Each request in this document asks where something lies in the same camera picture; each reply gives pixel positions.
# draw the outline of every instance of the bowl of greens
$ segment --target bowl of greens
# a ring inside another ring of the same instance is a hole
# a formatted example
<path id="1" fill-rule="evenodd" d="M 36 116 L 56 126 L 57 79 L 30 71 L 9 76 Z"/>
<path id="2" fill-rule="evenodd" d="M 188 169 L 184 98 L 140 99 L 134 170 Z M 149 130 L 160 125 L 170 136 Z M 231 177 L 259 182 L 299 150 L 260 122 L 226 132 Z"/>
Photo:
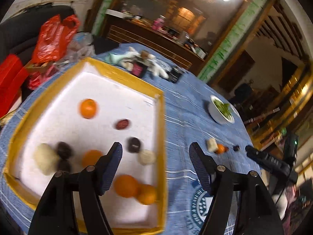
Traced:
<path id="1" fill-rule="evenodd" d="M 211 96 L 209 103 L 209 113 L 211 117 L 219 124 L 223 125 L 227 122 L 234 123 L 234 117 L 231 114 L 229 103 L 223 103 L 216 96 Z"/>

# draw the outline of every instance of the tray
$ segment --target tray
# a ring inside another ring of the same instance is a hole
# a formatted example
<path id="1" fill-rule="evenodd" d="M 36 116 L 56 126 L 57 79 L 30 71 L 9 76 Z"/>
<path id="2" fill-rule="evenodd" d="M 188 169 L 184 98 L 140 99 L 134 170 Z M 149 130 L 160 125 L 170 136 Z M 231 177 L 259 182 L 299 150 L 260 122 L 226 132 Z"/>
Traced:
<path id="1" fill-rule="evenodd" d="M 94 99 L 100 108 L 90 120 L 78 113 L 78 104 L 85 98 Z M 129 129 L 115 130 L 115 122 L 124 118 L 131 121 Z M 127 152 L 126 141 L 131 136 L 139 138 L 143 148 L 156 152 L 155 164 L 142 166 L 137 154 Z M 35 209 L 52 177 L 44 176 L 32 159 L 38 144 L 70 144 L 75 151 L 70 161 L 74 172 L 79 172 L 78 159 L 85 151 L 98 149 L 106 154 L 119 141 L 123 157 L 116 175 L 129 174 L 156 186 L 158 198 L 155 204 L 141 205 L 118 196 L 111 186 L 100 197 L 104 212 L 114 234 L 155 234 L 164 230 L 166 219 L 164 140 L 163 92 L 114 66 L 86 58 L 53 82 L 25 114 L 10 140 L 4 176 L 15 194 Z M 79 230 L 87 232 L 76 192 L 74 203 Z"/>

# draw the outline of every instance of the white bowl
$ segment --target white bowl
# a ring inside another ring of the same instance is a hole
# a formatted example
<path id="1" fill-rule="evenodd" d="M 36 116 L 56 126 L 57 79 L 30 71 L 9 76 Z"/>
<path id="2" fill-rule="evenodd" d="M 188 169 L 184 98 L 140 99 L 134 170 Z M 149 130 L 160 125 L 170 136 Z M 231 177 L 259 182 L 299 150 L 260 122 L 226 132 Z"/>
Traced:
<path id="1" fill-rule="evenodd" d="M 234 123 L 234 117 L 231 115 L 231 118 L 228 119 L 226 118 L 217 108 L 217 106 L 214 104 L 214 100 L 218 100 L 221 103 L 223 103 L 220 99 L 218 99 L 216 96 L 211 96 L 211 102 L 209 103 L 209 113 L 211 117 L 219 124 L 223 125 L 226 124 L 227 122 Z"/>

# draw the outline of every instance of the green bamboo pattern panel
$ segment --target green bamboo pattern panel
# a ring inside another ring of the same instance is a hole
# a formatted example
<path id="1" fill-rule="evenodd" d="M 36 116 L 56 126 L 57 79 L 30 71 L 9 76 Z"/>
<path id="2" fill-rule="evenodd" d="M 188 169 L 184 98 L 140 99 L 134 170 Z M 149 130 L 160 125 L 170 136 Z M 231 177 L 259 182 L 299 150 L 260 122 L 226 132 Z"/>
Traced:
<path id="1" fill-rule="evenodd" d="M 113 0 L 103 0 L 102 4 L 100 6 L 100 9 L 98 10 L 96 20 L 94 21 L 93 27 L 92 27 L 92 34 L 98 35 L 101 29 L 101 25 L 103 23 L 103 20 L 105 18 L 105 12 L 110 7 Z"/>
<path id="2" fill-rule="evenodd" d="M 237 46 L 239 41 L 243 38 L 246 31 L 261 12 L 262 7 L 265 5 L 266 1 L 267 0 L 251 1 L 248 8 L 240 16 L 216 52 L 199 73 L 198 78 L 200 80 L 207 83 L 213 77 L 216 71 L 221 67 L 224 61 Z"/>

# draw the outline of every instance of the green leafy vegetable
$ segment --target green leafy vegetable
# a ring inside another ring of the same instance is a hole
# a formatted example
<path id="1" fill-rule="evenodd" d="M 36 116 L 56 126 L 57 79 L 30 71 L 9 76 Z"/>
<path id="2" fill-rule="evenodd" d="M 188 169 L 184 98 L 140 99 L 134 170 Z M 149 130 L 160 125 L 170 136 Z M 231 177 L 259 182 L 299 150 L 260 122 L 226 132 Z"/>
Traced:
<path id="1" fill-rule="evenodd" d="M 216 105 L 217 109 L 228 119 L 231 118 L 231 112 L 229 110 L 229 104 L 228 103 L 222 103 L 219 100 L 214 100 L 214 104 Z"/>

